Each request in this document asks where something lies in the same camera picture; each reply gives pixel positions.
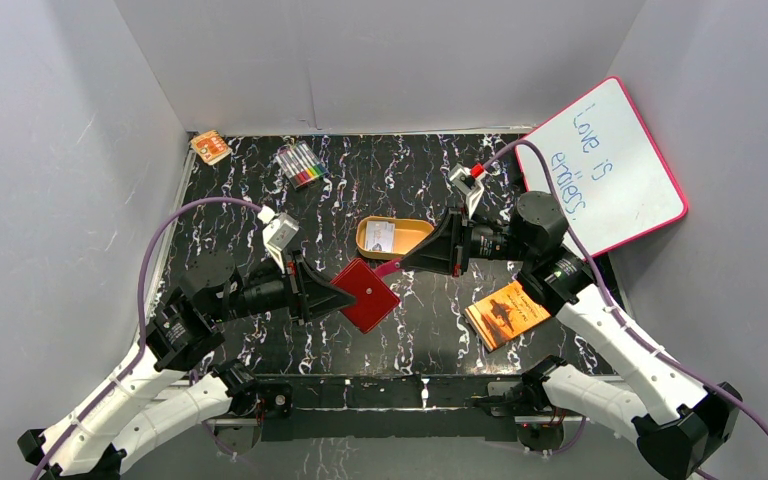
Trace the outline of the red leather card holder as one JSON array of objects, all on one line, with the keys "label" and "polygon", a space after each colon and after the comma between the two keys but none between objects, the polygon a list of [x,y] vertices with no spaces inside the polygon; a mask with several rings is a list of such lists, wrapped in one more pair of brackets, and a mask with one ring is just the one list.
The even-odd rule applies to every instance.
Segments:
[{"label": "red leather card holder", "polygon": [[352,260],[331,284],[355,298],[355,303],[340,312],[361,333],[367,334],[401,303],[399,296],[362,258]]}]

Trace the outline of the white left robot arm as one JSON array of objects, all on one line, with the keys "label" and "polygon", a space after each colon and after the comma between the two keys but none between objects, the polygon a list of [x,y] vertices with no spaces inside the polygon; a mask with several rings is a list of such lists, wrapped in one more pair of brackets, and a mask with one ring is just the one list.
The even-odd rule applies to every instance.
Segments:
[{"label": "white left robot arm", "polygon": [[228,252],[198,256],[108,379],[62,420],[20,436],[33,478],[117,479],[140,453],[192,423],[228,411],[250,414],[259,400],[257,382],[236,361],[156,407],[149,404],[224,343],[222,322],[282,309],[307,322],[355,303],[299,251],[283,265],[268,261],[247,276]]}]

